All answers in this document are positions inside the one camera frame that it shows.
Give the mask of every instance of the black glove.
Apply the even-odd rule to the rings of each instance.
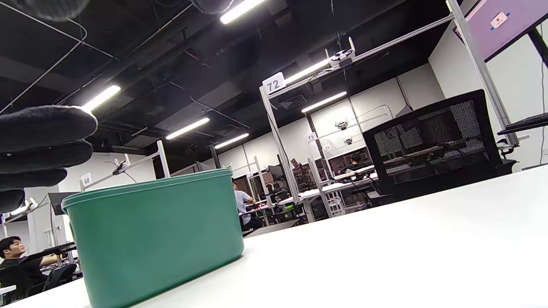
[[[38,18],[66,21],[78,16],[89,0],[12,0],[22,11]]]
[[[192,4],[204,14],[222,14],[234,0],[191,0]]]
[[[89,160],[84,138],[97,129],[92,115],[75,107],[32,107],[0,116],[0,213],[17,209],[23,188],[54,186],[64,168]]]

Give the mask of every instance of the green bin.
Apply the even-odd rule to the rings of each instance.
[[[135,304],[237,259],[231,175],[211,170],[63,200],[92,306]]]

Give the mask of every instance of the person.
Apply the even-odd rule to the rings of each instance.
[[[0,241],[0,256],[4,261],[0,264],[0,269],[19,265],[28,275],[34,285],[45,282],[48,276],[40,272],[40,267],[54,264],[57,262],[57,256],[45,256],[27,261],[28,257],[21,257],[27,251],[25,245],[18,236],[10,236]]]
[[[236,207],[238,208],[238,213],[242,214],[240,216],[240,225],[242,227],[242,231],[261,228],[262,221],[259,218],[257,218],[255,215],[246,214],[246,205],[255,203],[255,200],[253,200],[253,198],[250,197],[247,193],[238,190],[238,187],[236,186],[236,181],[232,182],[232,186],[234,187],[234,195],[236,196]]]
[[[350,161],[352,161],[352,164],[343,167],[339,171],[339,174],[348,173],[350,171],[356,171],[365,167],[365,165],[361,163],[362,157],[357,153],[354,153],[352,154],[352,156],[350,156]]]

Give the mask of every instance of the keyboard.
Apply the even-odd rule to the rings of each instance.
[[[504,135],[509,133],[520,132],[526,129],[532,129],[548,125],[548,112],[541,113],[536,116],[528,117],[516,123],[509,124],[506,129],[498,133],[498,135]]]

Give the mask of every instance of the ceiling light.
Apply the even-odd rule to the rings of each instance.
[[[113,97],[116,93],[120,91],[120,87],[117,85],[111,85],[106,90],[101,92],[96,97],[92,98],[91,101],[89,101],[87,104],[82,106],[82,109],[87,112],[91,113],[92,110],[97,108],[102,103],[106,102],[109,98]]]
[[[289,77],[289,78],[286,78],[286,84],[290,84],[290,83],[293,83],[307,75],[310,75],[311,73],[321,69],[322,67],[324,67],[325,65],[328,65],[329,64],[329,59],[325,59],[319,63],[316,63],[314,65],[312,65],[311,67]]]
[[[239,136],[239,137],[236,137],[236,138],[234,138],[234,139],[231,139],[231,140],[229,140],[229,141],[227,141],[227,142],[223,142],[223,143],[221,143],[221,144],[217,144],[217,145],[215,146],[215,148],[216,148],[216,149],[220,149],[220,148],[222,148],[223,146],[229,145],[229,144],[234,143],[234,142],[236,142],[236,141],[238,141],[238,140],[242,140],[242,139],[244,139],[244,138],[247,138],[248,136],[249,136],[249,134],[243,134],[243,135],[241,135],[241,136]]]
[[[221,17],[221,22],[226,25],[264,1],[265,0],[245,0],[244,2],[235,6],[233,9],[229,10],[225,15],[223,15]]]
[[[20,207],[20,208],[16,209],[16,210],[13,211],[13,212],[10,212],[10,214],[11,214],[11,215],[18,215],[18,214],[21,214],[21,213],[23,213],[24,211],[26,211],[27,208],[28,208],[28,201],[25,200],[25,206]]]
[[[191,130],[197,128],[197,127],[200,127],[204,124],[206,124],[207,122],[209,122],[209,119],[208,118],[203,118],[201,120],[199,120],[198,122],[196,123],[193,123],[193,124],[190,124],[189,126],[187,127],[183,127],[181,129],[179,129],[178,131],[176,131],[175,133],[169,135],[166,137],[166,139],[170,140],[170,139],[173,139],[177,136],[180,136],[180,135],[183,135],[184,133],[186,132],[190,132]]]
[[[309,106],[309,107],[307,107],[307,108],[304,108],[302,111],[303,111],[303,112],[310,111],[310,110],[312,110],[312,109],[318,108],[318,107],[320,107],[320,106],[322,106],[322,105],[327,104],[327,103],[330,102],[330,101],[334,101],[334,100],[336,100],[337,98],[342,97],[342,96],[345,96],[345,95],[346,95],[346,92],[339,93],[339,94],[337,94],[337,95],[335,95],[335,96],[333,96],[333,97],[330,97],[330,98],[328,98],[328,99],[326,99],[326,100],[322,100],[321,102],[317,102],[317,103],[315,103],[315,104],[312,105],[312,106]]]

